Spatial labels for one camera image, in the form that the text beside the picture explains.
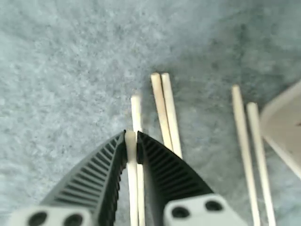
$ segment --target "wooden dowel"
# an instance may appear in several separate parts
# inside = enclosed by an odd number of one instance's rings
[[[253,225],[260,226],[260,215],[257,203],[256,187],[253,175],[252,158],[250,153],[248,133],[246,128],[246,116],[244,111],[243,100],[238,85],[232,87],[232,102],[234,119],[237,128],[238,141],[240,145],[243,165],[246,175],[246,182],[249,191],[249,198],[253,216]]]
[[[261,138],[259,112],[256,103],[248,103],[247,112],[249,118],[249,124],[251,127],[253,143],[255,148],[255,154],[258,164],[258,170],[260,174],[261,187],[265,207],[268,215],[269,226],[276,226],[275,213],[273,208],[272,196],[269,187],[269,175],[267,170],[267,163],[264,153],[263,142]]]
[[[136,134],[138,131],[142,132],[142,119],[141,119],[141,97],[133,95],[131,97],[132,104],[132,120],[133,130]],[[138,218],[139,226],[145,226],[145,201],[144,201],[144,175],[143,165],[137,164],[137,187],[138,187]]]
[[[162,90],[161,76],[159,73],[153,73],[151,74],[150,78],[151,78],[152,89],[155,97],[163,142],[168,149],[173,150],[173,146],[169,134],[168,119],[167,119],[165,101],[164,101],[163,90]]]
[[[180,143],[177,116],[175,113],[175,106],[174,106],[174,96],[171,88],[170,77],[168,73],[164,73],[161,75],[161,78],[162,78],[165,107],[166,107],[166,113],[168,119],[169,133],[170,133],[171,142],[173,146],[173,152],[177,156],[182,158],[181,143]]]

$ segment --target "pair of wooden sticks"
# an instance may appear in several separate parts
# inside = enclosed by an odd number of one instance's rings
[[[179,131],[174,107],[174,97],[168,73],[153,73],[151,83],[156,102],[164,145],[182,158]],[[133,132],[126,132],[127,171],[129,182],[130,221],[131,226],[145,226],[144,176],[143,166],[137,164],[137,132],[143,131],[141,119],[141,97],[131,97]]]
[[[250,146],[248,141],[248,133],[246,126],[246,116],[244,111],[243,99],[241,96],[240,88],[238,85],[232,87],[232,102],[234,118],[238,133],[238,141],[241,149],[244,170],[246,175],[246,181],[249,191],[249,198],[253,216],[253,225],[260,226],[260,214],[257,203],[257,194],[255,188],[255,181],[253,175],[252,158],[250,152]],[[261,138],[260,123],[259,123],[259,112],[256,103],[248,103],[247,113],[250,124],[250,129],[253,137],[253,144],[255,148],[255,155],[258,163],[258,170],[260,174],[261,187],[263,198],[265,202],[265,207],[268,215],[269,226],[275,226],[275,214],[273,209],[273,202],[269,187],[269,176],[267,170],[267,164],[265,159],[265,152],[263,148],[263,142]]]

